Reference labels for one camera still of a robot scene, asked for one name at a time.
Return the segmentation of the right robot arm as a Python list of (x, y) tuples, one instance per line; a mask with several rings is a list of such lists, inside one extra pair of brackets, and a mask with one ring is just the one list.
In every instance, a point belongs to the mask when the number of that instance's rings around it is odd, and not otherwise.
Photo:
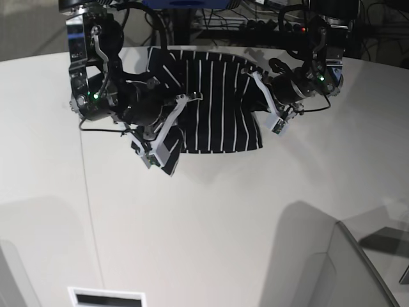
[[(178, 117), (203, 95), (186, 90), (158, 13), (137, 1), (60, 1), (58, 6), (67, 16), (72, 111), (82, 122), (112, 118), (116, 132), (130, 138), (145, 165), (171, 174), (185, 141)], [(160, 45), (149, 50), (147, 68), (140, 74), (123, 69), (125, 25), (112, 9), (144, 12), (159, 34)]]

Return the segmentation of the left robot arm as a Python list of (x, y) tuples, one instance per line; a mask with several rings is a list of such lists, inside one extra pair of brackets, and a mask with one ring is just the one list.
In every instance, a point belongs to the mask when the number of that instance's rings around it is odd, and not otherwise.
[(302, 1), (287, 5), (278, 12), (280, 33), (284, 34), (284, 17), (293, 11), (302, 12), (304, 33), (294, 46), (287, 45), (286, 52), (302, 61), (294, 69), (277, 58), (268, 64), (276, 74), (246, 69), (261, 90), (270, 111), (265, 125), (276, 134), (281, 134), (290, 119), (308, 113), (303, 101), (315, 95), (328, 100), (339, 94), (343, 86), (343, 55), (353, 23), (359, 15), (358, 1)]

